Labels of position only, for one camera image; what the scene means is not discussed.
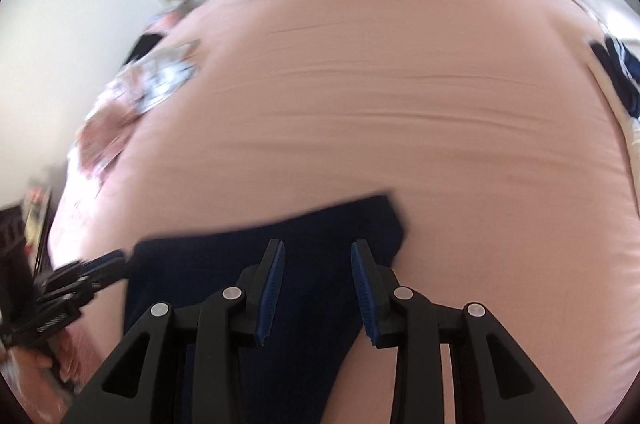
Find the person's left hand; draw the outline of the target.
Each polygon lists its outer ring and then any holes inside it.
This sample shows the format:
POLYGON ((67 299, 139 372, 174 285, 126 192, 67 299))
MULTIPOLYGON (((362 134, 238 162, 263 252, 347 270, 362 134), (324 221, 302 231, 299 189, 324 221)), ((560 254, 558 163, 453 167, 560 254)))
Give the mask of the person's left hand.
MULTIPOLYGON (((81 374, 81 366, 70 333, 63 331, 56 334, 55 337, 50 338, 49 346, 60 364, 61 380, 63 382, 78 381, 81 374)), ((9 350, 2 349, 1 362, 5 363, 8 360, 13 360, 21 366, 30 366, 36 371, 51 369, 53 366, 53 360, 50 356, 32 348, 13 347, 9 350)))

